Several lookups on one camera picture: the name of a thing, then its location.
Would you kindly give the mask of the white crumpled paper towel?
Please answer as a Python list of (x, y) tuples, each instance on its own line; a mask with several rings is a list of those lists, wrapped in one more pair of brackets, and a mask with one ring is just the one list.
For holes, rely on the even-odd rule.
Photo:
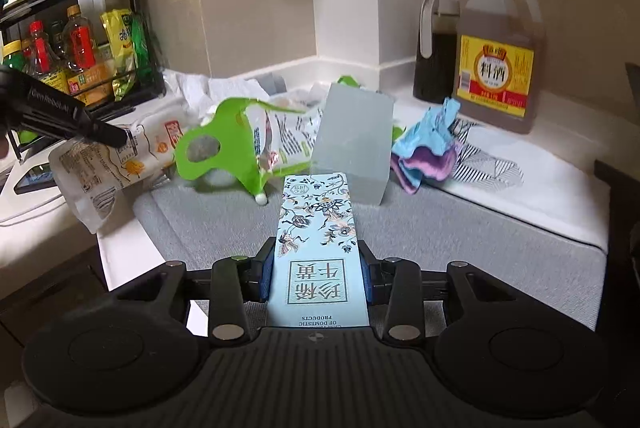
[(163, 70), (162, 75), (167, 91), (180, 99), (186, 111), (199, 120), (213, 117), (219, 104), (226, 99), (269, 100), (269, 94), (256, 79), (210, 78), (175, 70)]

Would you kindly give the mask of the light blue floral box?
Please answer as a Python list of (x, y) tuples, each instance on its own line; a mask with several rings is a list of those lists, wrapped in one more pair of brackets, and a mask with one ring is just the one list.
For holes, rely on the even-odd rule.
[(284, 179), (267, 314), (273, 327), (369, 324), (355, 219), (341, 172)]

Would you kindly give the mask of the blue purple wrapper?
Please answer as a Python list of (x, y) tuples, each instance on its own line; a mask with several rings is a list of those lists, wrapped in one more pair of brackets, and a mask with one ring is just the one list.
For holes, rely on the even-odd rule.
[(424, 180), (445, 181), (454, 171), (459, 147), (450, 127), (459, 110), (457, 101), (446, 99), (394, 142), (390, 166), (406, 193), (416, 194)]

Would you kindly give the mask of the black white striped wrapper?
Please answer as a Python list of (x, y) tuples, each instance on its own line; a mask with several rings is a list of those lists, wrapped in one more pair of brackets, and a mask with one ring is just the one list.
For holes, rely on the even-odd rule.
[(469, 135), (474, 127), (474, 122), (461, 118), (449, 127), (458, 148), (457, 165), (449, 179), (487, 192), (521, 186), (524, 176), (516, 162), (488, 154), (471, 143)]

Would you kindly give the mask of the yellow green snack packet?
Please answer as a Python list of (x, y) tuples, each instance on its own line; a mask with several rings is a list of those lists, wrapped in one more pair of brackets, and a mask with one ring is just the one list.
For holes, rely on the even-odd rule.
[(136, 82), (136, 60), (131, 39), (133, 16), (130, 9), (115, 9), (100, 16), (117, 75), (112, 81), (116, 101), (121, 101)]

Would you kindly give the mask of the dark soy sauce bottle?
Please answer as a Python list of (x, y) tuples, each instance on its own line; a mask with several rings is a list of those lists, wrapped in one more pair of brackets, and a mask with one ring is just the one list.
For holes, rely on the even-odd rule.
[(413, 96), (442, 104), (454, 91), (459, 0), (422, 0)]

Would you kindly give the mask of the orange label oil bottle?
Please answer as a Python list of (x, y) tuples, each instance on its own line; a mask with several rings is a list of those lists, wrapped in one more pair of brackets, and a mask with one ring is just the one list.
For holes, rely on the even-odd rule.
[(93, 30), (78, 4), (66, 11), (67, 23), (63, 29), (63, 46), (68, 72), (70, 93), (85, 106), (96, 106), (106, 102), (112, 95), (108, 80), (112, 69), (102, 60), (93, 38)]

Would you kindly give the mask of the white printed pouch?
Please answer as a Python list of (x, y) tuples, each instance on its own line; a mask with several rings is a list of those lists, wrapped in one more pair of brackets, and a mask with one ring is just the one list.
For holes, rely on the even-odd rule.
[(90, 233), (98, 232), (124, 188), (175, 162), (176, 145), (190, 125), (186, 109), (174, 103), (126, 127), (127, 143), (122, 148), (79, 139), (57, 146), (49, 164), (74, 216)]

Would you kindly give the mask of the grey drying mat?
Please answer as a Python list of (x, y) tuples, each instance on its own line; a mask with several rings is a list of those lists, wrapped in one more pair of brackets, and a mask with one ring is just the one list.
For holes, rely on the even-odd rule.
[[(229, 256), (252, 256), (276, 235), (280, 192), (265, 206), (239, 185), (215, 188), (178, 181), (138, 196), (134, 215), (167, 260), (208, 269)], [(437, 188), (410, 196), (387, 187), (378, 206), (354, 207), (356, 231), (378, 258), (400, 257), (441, 271), (466, 260), (574, 318), (597, 324), (605, 276), (600, 249), (529, 226)]]

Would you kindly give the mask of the green snack bag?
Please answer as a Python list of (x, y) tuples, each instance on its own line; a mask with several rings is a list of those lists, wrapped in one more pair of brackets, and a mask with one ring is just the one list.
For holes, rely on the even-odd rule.
[(178, 141), (178, 174), (193, 181), (224, 170), (258, 196), (270, 179), (309, 168), (321, 119), (318, 106), (291, 110), (256, 99), (226, 99), (207, 125)]

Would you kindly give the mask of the cooking wine jug yellow label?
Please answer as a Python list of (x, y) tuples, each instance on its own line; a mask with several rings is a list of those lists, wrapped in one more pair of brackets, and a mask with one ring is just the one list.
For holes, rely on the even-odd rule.
[(461, 113), (503, 130), (529, 133), (544, 56), (538, 0), (468, 0), (457, 32), (452, 96)]

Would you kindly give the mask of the black smartphone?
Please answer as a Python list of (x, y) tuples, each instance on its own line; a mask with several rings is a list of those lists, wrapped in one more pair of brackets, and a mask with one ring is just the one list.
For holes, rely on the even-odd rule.
[(16, 195), (23, 195), (55, 187), (56, 183), (50, 164), (45, 162), (29, 168), (18, 180), (17, 184), (14, 185), (13, 189)]

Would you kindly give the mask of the red cap sauce bottle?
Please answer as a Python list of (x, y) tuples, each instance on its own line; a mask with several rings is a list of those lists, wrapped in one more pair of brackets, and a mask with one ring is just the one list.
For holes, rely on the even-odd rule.
[(33, 21), (29, 25), (29, 33), (32, 44), (30, 45), (28, 72), (49, 87), (70, 94), (62, 61), (49, 44), (43, 22)]

